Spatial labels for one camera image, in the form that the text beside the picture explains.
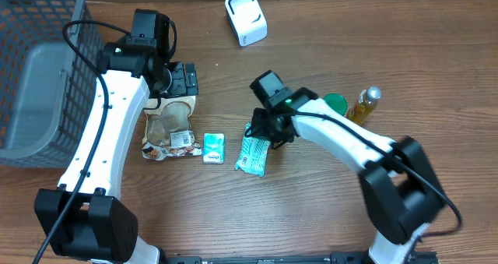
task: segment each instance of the silver bottle cap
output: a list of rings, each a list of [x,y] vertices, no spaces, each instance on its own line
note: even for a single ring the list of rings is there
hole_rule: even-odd
[[[366,91],[366,98],[368,101],[378,101],[382,97],[381,88],[373,86]]]

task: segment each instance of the white label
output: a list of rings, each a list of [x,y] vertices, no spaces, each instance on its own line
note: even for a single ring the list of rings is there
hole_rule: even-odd
[[[190,131],[171,133],[171,148],[181,148],[191,145]]]

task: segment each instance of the blue-gray plastic bin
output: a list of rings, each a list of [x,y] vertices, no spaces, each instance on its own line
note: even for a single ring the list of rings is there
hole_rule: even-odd
[[[0,164],[67,167],[85,128],[96,77],[64,42],[85,0],[0,0]],[[103,47],[94,25],[71,40],[90,61]]]

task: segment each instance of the bottle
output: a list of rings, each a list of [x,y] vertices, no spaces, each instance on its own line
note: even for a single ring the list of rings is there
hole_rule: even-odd
[[[363,90],[354,107],[349,109],[346,117],[357,125],[362,125],[370,112],[375,109],[381,97],[382,92],[379,87],[373,86]]]

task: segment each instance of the yellow liquid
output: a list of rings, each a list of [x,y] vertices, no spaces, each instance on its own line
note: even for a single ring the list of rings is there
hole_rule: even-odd
[[[349,109],[348,113],[346,114],[346,117],[357,125],[363,125],[370,112],[375,109],[378,103],[377,101],[366,101],[364,94],[365,91],[361,93],[358,101],[355,103],[355,106]]]

